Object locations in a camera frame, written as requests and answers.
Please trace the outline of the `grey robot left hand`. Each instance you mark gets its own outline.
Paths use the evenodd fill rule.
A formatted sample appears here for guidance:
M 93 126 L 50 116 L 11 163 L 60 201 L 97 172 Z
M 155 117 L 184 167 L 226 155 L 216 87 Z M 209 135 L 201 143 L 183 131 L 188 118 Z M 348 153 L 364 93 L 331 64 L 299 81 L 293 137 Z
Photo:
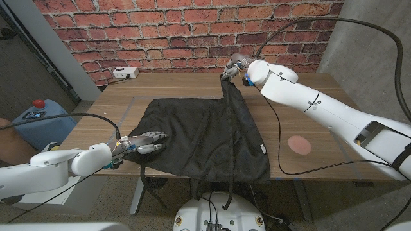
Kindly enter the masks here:
M 167 137 L 168 135 L 165 132 L 145 132 L 137 136 L 121 137 L 116 141 L 109 142 L 107 146 L 111 150 L 113 159 L 125 157 L 135 152 L 145 155 L 163 149 L 165 145 L 156 142 Z

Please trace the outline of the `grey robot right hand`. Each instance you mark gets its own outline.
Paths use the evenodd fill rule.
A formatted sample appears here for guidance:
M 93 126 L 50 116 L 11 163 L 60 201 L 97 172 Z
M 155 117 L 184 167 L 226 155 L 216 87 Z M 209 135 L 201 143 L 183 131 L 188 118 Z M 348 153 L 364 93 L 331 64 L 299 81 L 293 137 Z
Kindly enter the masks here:
M 240 69 L 247 69 L 255 60 L 255 58 L 250 58 L 239 53 L 233 54 L 227 62 L 223 73 L 220 75 L 220 80 L 231 81 L 240 72 Z

